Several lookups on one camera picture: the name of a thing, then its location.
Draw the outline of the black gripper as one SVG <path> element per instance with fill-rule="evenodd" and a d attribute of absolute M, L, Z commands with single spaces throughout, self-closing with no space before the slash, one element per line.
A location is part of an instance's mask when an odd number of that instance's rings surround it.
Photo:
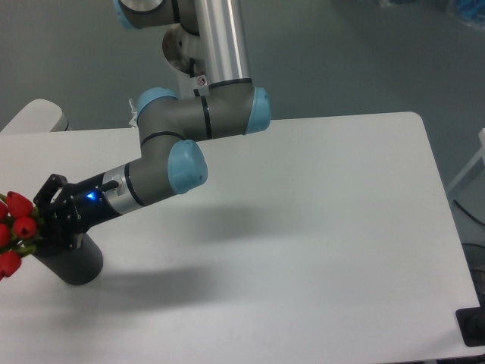
<path fill-rule="evenodd" d="M 75 184 L 60 174 L 47 178 L 33 202 L 39 211 L 56 211 L 57 221 L 45 221 L 39 227 L 40 247 L 79 249 L 83 233 L 120 216 L 101 189 L 103 178 L 104 174 L 97 174 Z"/>

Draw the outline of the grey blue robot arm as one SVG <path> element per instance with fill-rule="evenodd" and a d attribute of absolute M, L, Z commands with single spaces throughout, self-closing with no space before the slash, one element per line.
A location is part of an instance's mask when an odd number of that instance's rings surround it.
<path fill-rule="evenodd" d="M 52 175 L 34 199 L 38 256 L 78 249 L 91 227 L 202 185 L 208 168 L 199 142 L 261 132 L 271 122 L 268 94 L 250 75 L 238 1 L 116 1 L 114 8 L 130 28 L 178 24 L 200 38 L 208 91 L 180 99 L 146 90 L 137 102 L 137 160 L 76 184 Z"/>

